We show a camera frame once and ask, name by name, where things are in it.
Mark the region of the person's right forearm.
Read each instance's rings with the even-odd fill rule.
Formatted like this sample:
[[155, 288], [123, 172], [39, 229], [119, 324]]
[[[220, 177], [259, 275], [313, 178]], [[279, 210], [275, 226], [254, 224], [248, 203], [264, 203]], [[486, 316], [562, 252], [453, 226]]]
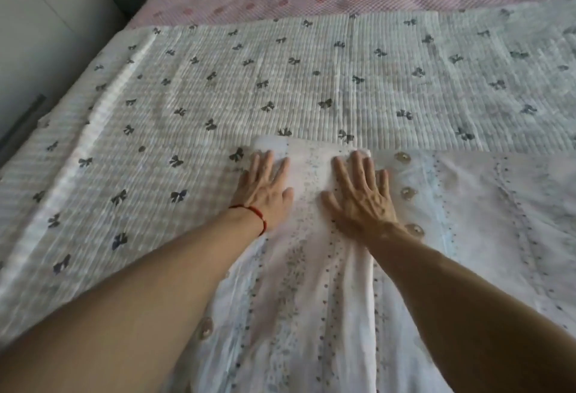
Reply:
[[576, 339], [399, 225], [363, 229], [454, 393], [576, 393]]

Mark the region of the white quilt with bow print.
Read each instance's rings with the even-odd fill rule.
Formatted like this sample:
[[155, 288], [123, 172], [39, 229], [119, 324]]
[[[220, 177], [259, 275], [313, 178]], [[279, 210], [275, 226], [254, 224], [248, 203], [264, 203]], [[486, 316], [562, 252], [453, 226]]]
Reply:
[[0, 169], [0, 346], [222, 209], [260, 135], [576, 150], [576, 0], [119, 32]]

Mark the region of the person's left hand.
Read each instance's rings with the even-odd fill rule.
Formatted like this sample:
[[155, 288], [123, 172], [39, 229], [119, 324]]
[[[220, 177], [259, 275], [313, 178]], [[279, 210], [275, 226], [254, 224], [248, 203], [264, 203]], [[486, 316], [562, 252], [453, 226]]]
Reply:
[[289, 214], [282, 212], [282, 193], [290, 186], [287, 177], [290, 159], [277, 161], [274, 154], [273, 181], [262, 185], [262, 159], [266, 151], [252, 154], [250, 164], [240, 175], [229, 209], [256, 237], [276, 229]]

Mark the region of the person's left forearm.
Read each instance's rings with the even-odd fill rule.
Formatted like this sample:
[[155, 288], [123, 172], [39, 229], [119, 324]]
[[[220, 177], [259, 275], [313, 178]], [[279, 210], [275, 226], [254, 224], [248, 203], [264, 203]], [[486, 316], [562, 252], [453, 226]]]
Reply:
[[155, 393], [228, 269], [280, 218], [230, 208], [113, 274], [0, 354], [0, 393]]

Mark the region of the white floral buttoned garment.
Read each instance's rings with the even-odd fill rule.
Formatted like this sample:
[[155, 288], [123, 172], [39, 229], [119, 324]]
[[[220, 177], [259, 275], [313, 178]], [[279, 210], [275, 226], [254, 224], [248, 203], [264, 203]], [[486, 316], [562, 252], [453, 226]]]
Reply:
[[[259, 136], [291, 160], [289, 219], [239, 258], [162, 393], [452, 393], [394, 284], [333, 227], [331, 144]], [[576, 338], [576, 151], [373, 153], [408, 232]]]

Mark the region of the white wardrobe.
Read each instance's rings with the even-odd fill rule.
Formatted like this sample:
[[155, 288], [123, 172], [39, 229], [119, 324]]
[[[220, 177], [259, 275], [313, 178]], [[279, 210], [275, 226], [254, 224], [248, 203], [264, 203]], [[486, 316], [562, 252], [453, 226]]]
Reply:
[[113, 0], [0, 0], [0, 149], [20, 145], [126, 22]]

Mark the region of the person's right hand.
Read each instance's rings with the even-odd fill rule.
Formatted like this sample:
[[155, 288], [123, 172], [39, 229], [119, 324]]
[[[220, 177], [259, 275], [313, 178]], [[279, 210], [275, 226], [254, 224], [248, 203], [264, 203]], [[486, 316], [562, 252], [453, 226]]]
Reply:
[[336, 224], [344, 234], [369, 243], [404, 232], [397, 218], [392, 196], [391, 201], [380, 197], [377, 187], [378, 170], [370, 156], [364, 155], [365, 188], [355, 188], [353, 184], [351, 156], [348, 160], [335, 156], [332, 159], [332, 170], [335, 176], [335, 188], [332, 192], [344, 213], [344, 221]]

